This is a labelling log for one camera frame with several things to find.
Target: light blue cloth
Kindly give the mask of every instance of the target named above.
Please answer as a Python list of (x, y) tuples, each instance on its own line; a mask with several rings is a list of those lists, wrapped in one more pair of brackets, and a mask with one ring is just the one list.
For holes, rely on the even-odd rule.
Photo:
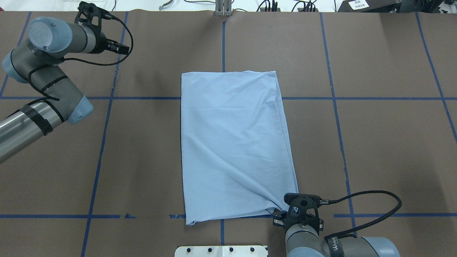
[(186, 224), (287, 210), (298, 193), (276, 72), (181, 77)]

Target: velcro strap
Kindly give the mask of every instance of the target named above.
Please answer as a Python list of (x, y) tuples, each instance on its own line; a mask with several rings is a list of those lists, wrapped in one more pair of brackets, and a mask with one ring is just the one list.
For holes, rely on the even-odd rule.
[(330, 249), (330, 256), (331, 257), (344, 257), (343, 247), (338, 240), (338, 237), (332, 237), (327, 240)]
[(22, 106), (19, 111), (27, 115), (27, 117), (29, 117), (41, 129), (44, 135), (47, 135), (53, 131), (53, 127), (49, 121), (43, 118), (39, 112), (37, 112), (29, 105)]

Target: table surface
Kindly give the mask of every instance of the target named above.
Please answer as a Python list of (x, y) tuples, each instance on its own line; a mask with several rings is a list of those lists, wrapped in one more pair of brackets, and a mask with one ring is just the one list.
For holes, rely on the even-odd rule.
[[(457, 251), (456, 15), (115, 14), (135, 37), (130, 58), (117, 67), (61, 64), (94, 112), (0, 166), (3, 257), (173, 256), (177, 246), (221, 244), (285, 256), (284, 231), (269, 218), (185, 225), (181, 74), (243, 70), (277, 71), (300, 192), (337, 199), (389, 190), (403, 207), (359, 236), (385, 236), (402, 256)], [(24, 43), (37, 16), (72, 21), (75, 12), (0, 12), (1, 56)], [(115, 21), (103, 31), (129, 44)], [(39, 97), (3, 70), (0, 79), (2, 117)], [(395, 204), (372, 195), (323, 206), (323, 233)]]

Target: blue tape line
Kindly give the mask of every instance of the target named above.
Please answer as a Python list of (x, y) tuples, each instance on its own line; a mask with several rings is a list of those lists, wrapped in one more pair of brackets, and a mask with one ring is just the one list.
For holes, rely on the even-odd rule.
[(225, 23), (222, 22), (222, 72), (225, 72)]
[(87, 215), (65, 214), (0, 214), (0, 219), (87, 219)]
[(238, 219), (257, 219), (257, 218), (272, 219), (272, 218), (273, 218), (273, 215), (272, 215), (272, 214), (265, 214), (265, 215), (258, 215), (258, 216), (240, 217), (240, 218), (238, 218)]
[(451, 126), (452, 133), (454, 134), (454, 139), (455, 139), (455, 141), (457, 143), (456, 129), (454, 127), (454, 123), (452, 122), (451, 115), (449, 114), (449, 110), (447, 109), (447, 104), (446, 104), (446, 101), (444, 99), (443, 90), (441, 89), (441, 85), (440, 85), (440, 82), (438, 80), (438, 76), (436, 75), (435, 67), (433, 66), (433, 62), (431, 61), (431, 57), (430, 57), (430, 53), (429, 53), (428, 48), (427, 48), (427, 44), (425, 43), (425, 37), (424, 37), (424, 33), (422, 32), (422, 26), (420, 25), (420, 19), (419, 19), (419, 13), (418, 12), (416, 12), (416, 20), (417, 20), (417, 26), (419, 27), (420, 37), (422, 38), (422, 43), (424, 44), (425, 53), (427, 54), (427, 59), (429, 60), (431, 71), (432, 71), (433, 76), (435, 78), (436, 86), (438, 87), (438, 91), (440, 92), (441, 100), (443, 101), (443, 106), (444, 106), (444, 109), (446, 111), (447, 119), (449, 120), (449, 125)]
[[(125, 17), (124, 17), (124, 23), (126, 25), (127, 25), (127, 20), (128, 20), (128, 11), (125, 13)], [(121, 44), (124, 42), (124, 36), (125, 36), (125, 28), (123, 28), (123, 30), (122, 30)], [(85, 250), (86, 250), (86, 247), (87, 247), (87, 240), (89, 238), (90, 221), (91, 221), (91, 218), (92, 218), (92, 212), (94, 210), (95, 195), (96, 195), (96, 192), (97, 192), (98, 178), (99, 178), (100, 169), (101, 169), (101, 160), (102, 160), (102, 156), (103, 156), (103, 150), (105, 149), (106, 131), (108, 129), (108, 122), (110, 120), (111, 107), (112, 107), (112, 103), (113, 103), (114, 91), (116, 89), (116, 81), (117, 81), (117, 73), (118, 73), (118, 71), (119, 71), (119, 64), (116, 65), (116, 72), (114, 74), (114, 79), (113, 79), (113, 88), (111, 89), (110, 102), (108, 104), (108, 111), (106, 113), (105, 127), (103, 129), (103, 137), (101, 139), (101, 147), (100, 147), (100, 153), (99, 153), (99, 156), (98, 156), (97, 171), (95, 173), (94, 187), (92, 189), (92, 197), (90, 199), (89, 217), (87, 218), (87, 224), (86, 224), (86, 230), (85, 230), (85, 234), (84, 234), (83, 247), (82, 247), (82, 250), (81, 250), (81, 257), (85, 256)]]
[[(21, 36), (19, 37), (19, 41), (17, 42), (17, 47), (21, 44), (22, 39), (24, 38), (24, 34), (26, 32), (27, 25), (30, 21), (30, 16), (32, 15), (32, 12), (29, 12), (29, 15), (27, 16), (26, 23), (24, 24), (24, 27), (22, 28), (22, 33)], [(5, 91), (6, 83), (8, 82), (8, 75), (5, 76), (5, 79), (3, 80), (3, 84), (0, 89), (0, 97), (3, 95), (3, 91)]]
[[(0, 99), (26, 100), (38, 99), (38, 96), (2, 96)], [(88, 96), (89, 100), (109, 100), (109, 96)], [(325, 96), (304, 96), (290, 97), (285, 96), (283, 100), (333, 100), (333, 97)], [(441, 101), (441, 97), (335, 97), (336, 100), (404, 100), (404, 101)], [(455, 101), (457, 97), (445, 97), (446, 101)], [(113, 100), (181, 100), (180, 96), (114, 96)]]
[(40, 97), (38, 96), (2, 96), (0, 99), (10, 99), (10, 100), (36, 100)]
[[(87, 219), (80, 214), (0, 214), (0, 219)], [(120, 215), (93, 215), (93, 219), (120, 219)]]
[[(347, 191), (347, 194), (350, 195), (351, 194), (351, 186), (349, 184), (349, 175), (348, 175), (348, 172), (347, 172), (347, 163), (346, 163), (346, 155), (345, 155), (344, 146), (343, 146), (343, 137), (341, 135), (340, 118), (338, 116), (338, 108), (336, 106), (335, 88), (333, 87), (333, 76), (332, 76), (332, 70), (330, 68), (329, 50), (327, 48), (327, 38), (325, 36), (324, 18), (322, 16), (322, 12), (320, 12), (319, 15), (320, 15), (320, 25), (321, 25), (321, 28), (322, 28), (322, 37), (324, 39), (325, 58), (327, 59), (327, 70), (329, 72), (330, 88), (331, 88), (331, 91), (332, 91), (333, 109), (334, 109), (335, 118), (336, 118), (336, 128), (338, 130), (338, 139), (340, 141), (341, 155), (343, 156), (344, 173), (345, 173), (345, 176), (346, 176), (346, 191)], [(351, 214), (354, 214), (354, 208), (352, 207), (352, 199), (349, 198), (348, 201), (349, 201), (349, 212)], [(354, 217), (351, 217), (351, 221), (352, 221), (352, 227), (355, 228), (356, 227), (356, 219)]]
[(114, 100), (181, 100), (180, 96), (115, 96)]
[[(379, 218), (384, 214), (362, 213), (362, 214), (333, 214), (334, 218)], [(457, 217), (457, 213), (394, 213), (391, 217)]]
[(225, 227), (225, 220), (221, 220), (221, 245), (225, 245), (225, 234), (224, 234), (224, 227)]
[(96, 215), (96, 214), (93, 214), (91, 216), (92, 219), (120, 219), (121, 216), (120, 215), (103, 215), (103, 214), (99, 214), (99, 215)]
[[(227, 21), (222, 22), (222, 72), (225, 72), (225, 23)], [(225, 220), (221, 220), (221, 245), (225, 245)]]
[(331, 97), (325, 96), (304, 96), (304, 97), (295, 97), (295, 96), (284, 96), (283, 100), (332, 100)]

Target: sticker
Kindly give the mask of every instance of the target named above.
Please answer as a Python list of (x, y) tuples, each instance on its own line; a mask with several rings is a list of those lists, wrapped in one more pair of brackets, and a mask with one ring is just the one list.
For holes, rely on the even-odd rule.
[(348, 2), (353, 10), (363, 9), (370, 7), (365, 0), (355, 0)]

